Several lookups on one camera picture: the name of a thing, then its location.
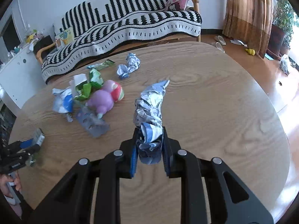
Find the pink plush toy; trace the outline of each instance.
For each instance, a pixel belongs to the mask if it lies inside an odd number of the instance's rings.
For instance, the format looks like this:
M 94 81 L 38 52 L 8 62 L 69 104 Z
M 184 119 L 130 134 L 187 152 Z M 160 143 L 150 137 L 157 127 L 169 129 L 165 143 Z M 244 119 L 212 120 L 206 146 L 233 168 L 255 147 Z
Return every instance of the pink plush toy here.
M 122 100 L 124 91 L 121 85 L 115 81 L 108 80 L 104 82 L 102 89 L 95 91 L 86 106 L 94 108 L 98 114 L 98 118 L 113 108 L 114 102 Z

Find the orange striped curtain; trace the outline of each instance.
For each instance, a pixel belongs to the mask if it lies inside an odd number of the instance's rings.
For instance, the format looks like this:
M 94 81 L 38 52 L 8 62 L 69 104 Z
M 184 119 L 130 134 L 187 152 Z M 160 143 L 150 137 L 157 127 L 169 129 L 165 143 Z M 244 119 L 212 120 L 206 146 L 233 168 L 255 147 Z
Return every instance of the orange striped curtain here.
M 264 58 L 272 20 L 272 0 L 227 0 L 222 33 L 246 42 Z

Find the silver screw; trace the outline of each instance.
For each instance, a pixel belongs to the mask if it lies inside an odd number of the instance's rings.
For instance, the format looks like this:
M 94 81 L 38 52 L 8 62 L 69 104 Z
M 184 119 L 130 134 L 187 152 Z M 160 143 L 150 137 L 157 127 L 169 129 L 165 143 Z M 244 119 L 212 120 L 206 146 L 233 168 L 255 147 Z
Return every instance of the silver screw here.
M 115 150 L 113 153 L 114 156 L 121 156 L 122 154 L 123 154 L 122 150 Z
M 178 150 L 178 154 L 181 155 L 181 156 L 186 156 L 187 155 L 187 151 L 184 150 L 184 149 L 180 149 L 180 150 Z
M 80 160 L 79 160 L 79 164 L 80 165 L 86 165 L 88 163 L 88 160 L 86 159 L 86 158 L 81 158 Z
M 221 163 L 222 163 L 222 160 L 221 160 L 221 158 L 219 158 L 219 157 L 214 157 L 214 158 L 213 158 L 213 162 L 216 163 L 216 164 L 221 164 Z

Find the oval table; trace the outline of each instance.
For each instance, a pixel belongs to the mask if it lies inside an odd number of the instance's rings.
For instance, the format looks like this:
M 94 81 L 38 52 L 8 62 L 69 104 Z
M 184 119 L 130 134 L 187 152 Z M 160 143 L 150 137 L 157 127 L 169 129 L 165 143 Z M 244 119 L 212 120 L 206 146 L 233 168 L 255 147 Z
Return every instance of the oval table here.
M 92 138 L 77 120 L 68 123 L 52 111 L 53 87 L 66 88 L 77 69 L 29 99 L 13 127 L 10 142 L 29 139 L 40 127 L 45 141 L 34 167 L 19 170 L 23 194 L 35 208 L 80 159 L 103 158 L 130 139 L 134 100 L 145 87 L 170 80 L 162 104 L 168 136 L 198 158 L 221 157 L 268 210 L 274 207 L 289 171 L 286 135 L 270 100 L 257 82 L 231 57 L 200 42 L 178 42 L 132 50 L 140 68 L 120 81 L 117 65 L 128 52 L 111 56 L 104 80 L 121 83 L 125 96 L 104 115 L 110 131 Z M 163 163 L 140 161 L 133 179 L 120 180 L 122 223 L 180 223 L 180 179 L 168 179 Z

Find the sofa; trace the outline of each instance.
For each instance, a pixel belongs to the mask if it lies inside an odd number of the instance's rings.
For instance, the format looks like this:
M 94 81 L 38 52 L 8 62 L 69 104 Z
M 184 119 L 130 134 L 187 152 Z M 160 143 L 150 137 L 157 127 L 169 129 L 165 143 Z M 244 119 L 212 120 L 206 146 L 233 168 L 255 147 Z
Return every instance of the sofa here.
M 72 27 L 74 41 L 47 55 L 39 50 L 45 82 L 55 75 L 67 74 L 86 58 L 109 55 L 114 50 L 134 47 L 134 43 L 197 37 L 200 41 L 201 16 L 198 0 L 187 11 L 165 11 L 167 0 L 87 0 L 54 20 L 55 34 Z

